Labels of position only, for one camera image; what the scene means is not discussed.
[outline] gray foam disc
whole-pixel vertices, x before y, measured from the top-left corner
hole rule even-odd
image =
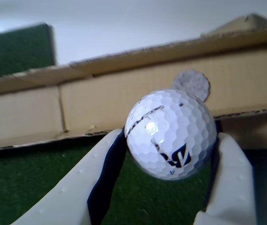
[[[189,92],[205,102],[209,96],[210,84],[203,73],[186,70],[174,78],[172,88]]]

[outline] green board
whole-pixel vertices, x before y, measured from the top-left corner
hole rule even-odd
[[[46,24],[0,34],[0,76],[54,65],[52,44]]]
[[[0,35],[0,75],[52,64],[47,25]],[[81,138],[0,151],[0,225],[18,219],[98,141]],[[143,173],[127,154],[103,224],[190,225],[204,206],[209,178],[207,167],[187,180],[161,181]]]

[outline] white wall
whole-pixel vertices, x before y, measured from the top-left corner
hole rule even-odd
[[[0,0],[0,32],[46,22],[66,64],[194,38],[249,13],[267,17],[267,0]]]

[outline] cardboard box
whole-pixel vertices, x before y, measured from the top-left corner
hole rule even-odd
[[[267,128],[255,126],[254,119],[267,113],[267,29],[258,29],[0,77],[0,149],[121,128],[142,96],[170,88],[187,69],[208,78],[206,105],[222,119],[224,132],[242,147],[267,148],[250,134],[267,139]],[[231,119],[243,116],[251,119]],[[266,118],[259,118],[264,126]],[[245,132],[251,140],[240,138]]]

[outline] white golf ball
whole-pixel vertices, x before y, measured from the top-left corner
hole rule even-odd
[[[132,108],[125,136],[133,158],[146,173],[179,180],[208,161],[217,132],[201,100],[182,90],[159,90]]]

